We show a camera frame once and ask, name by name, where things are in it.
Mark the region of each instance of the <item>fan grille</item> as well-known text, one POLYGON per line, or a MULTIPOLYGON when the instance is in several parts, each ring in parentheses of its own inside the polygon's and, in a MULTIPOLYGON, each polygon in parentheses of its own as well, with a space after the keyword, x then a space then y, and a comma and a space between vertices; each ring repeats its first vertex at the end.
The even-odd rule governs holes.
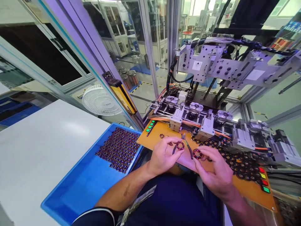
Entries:
POLYGON ((101 85, 89 87, 82 97, 82 104, 97 115, 112 116, 122 112, 101 85))

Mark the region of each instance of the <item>window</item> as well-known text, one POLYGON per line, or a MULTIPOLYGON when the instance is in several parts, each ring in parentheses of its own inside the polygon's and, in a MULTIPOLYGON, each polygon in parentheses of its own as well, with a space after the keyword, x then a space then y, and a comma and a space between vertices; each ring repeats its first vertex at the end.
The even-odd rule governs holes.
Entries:
POLYGON ((280 0, 275 6, 274 10, 271 12, 270 16, 277 16, 286 2, 287 0, 280 0))

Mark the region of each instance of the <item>green button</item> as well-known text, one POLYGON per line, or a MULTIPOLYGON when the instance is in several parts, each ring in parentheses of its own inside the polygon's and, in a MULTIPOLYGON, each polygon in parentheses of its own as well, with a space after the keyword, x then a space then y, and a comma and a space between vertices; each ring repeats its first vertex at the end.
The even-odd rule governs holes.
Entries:
POLYGON ((268 188, 266 188, 266 187, 263 187, 263 190, 264 190, 265 192, 267 192, 267 193, 271 193, 270 190, 269 190, 268 188))

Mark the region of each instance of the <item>person's right hand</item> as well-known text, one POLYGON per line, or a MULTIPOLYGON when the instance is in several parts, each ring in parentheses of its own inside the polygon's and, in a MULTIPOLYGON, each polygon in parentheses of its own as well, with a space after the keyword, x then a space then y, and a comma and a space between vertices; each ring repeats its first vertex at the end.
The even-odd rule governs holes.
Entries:
POLYGON ((201 161, 205 161, 207 157, 209 157, 213 161, 214 166, 214 172, 207 172, 201 162, 193 158, 195 168, 203 183, 224 203, 227 202, 232 198, 233 191, 236 190, 232 183, 232 169, 225 162, 217 149, 208 146, 199 146, 198 149, 203 155, 201 161))

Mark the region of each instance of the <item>white table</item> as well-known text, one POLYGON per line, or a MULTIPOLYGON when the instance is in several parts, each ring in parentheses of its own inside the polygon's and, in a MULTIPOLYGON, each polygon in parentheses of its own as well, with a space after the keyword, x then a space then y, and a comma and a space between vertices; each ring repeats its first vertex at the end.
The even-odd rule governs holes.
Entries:
POLYGON ((109 126, 57 100, 0 132, 0 201, 15 226, 58 225, 41 202, 109 126))

